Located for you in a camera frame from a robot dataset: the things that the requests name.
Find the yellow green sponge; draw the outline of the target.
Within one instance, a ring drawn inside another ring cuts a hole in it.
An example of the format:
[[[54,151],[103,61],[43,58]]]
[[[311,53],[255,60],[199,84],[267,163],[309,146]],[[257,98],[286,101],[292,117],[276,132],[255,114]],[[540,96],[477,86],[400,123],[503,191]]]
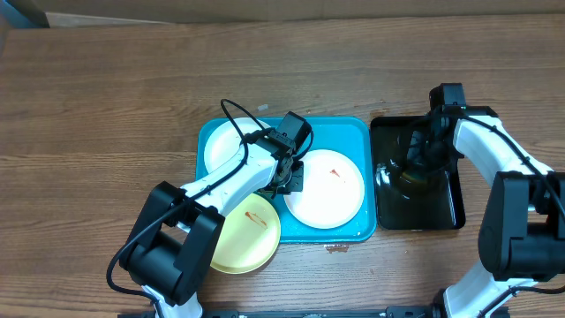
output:
[[[412,174],[407,171],[401,174],[401,178],[404,179],[406,182],[414,183],[414,184],[425,184],[427,182],[427,177],[423,177],[419,174]]]

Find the white plate with red stain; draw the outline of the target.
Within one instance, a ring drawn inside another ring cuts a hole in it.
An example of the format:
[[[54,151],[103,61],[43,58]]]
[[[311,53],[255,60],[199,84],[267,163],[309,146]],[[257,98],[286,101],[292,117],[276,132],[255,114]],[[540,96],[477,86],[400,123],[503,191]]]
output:
[[[365,198],[365,182],[357,165],[327,149],[306,154],[303,163],[303,190],[284,197],[291,214],[301,223],[322,230],[349,222]]]

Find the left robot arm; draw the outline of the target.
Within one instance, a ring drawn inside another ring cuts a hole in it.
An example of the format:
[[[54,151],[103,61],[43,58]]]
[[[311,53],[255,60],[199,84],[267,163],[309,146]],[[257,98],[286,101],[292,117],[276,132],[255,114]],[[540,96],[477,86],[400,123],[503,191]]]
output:
[[[151,301],[155,317],[196,306],[226,215],[255,192],[276,196],[301,191],[298,173],[306,141],[313,141],[310,126],[247,133],[238,152],[204,178],[182,187],[161,182],[110,261],[109,287],[128,292],[112,280],[113,268],[120,266],[140,285],[137,295]]]

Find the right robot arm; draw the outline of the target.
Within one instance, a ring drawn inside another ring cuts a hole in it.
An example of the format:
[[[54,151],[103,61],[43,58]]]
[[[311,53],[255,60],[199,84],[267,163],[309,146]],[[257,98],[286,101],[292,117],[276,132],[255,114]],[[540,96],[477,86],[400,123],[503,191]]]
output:
[[[490,194],[478,235],[479,260],[438,296],[436,317],[505,317],[504,303],[564,272],[564,175],[532,157],[487,106],[470,106],[460,83],[429,93],[430,110],[410,124],[403,146],[404,178],[428,180],[474,164]]]

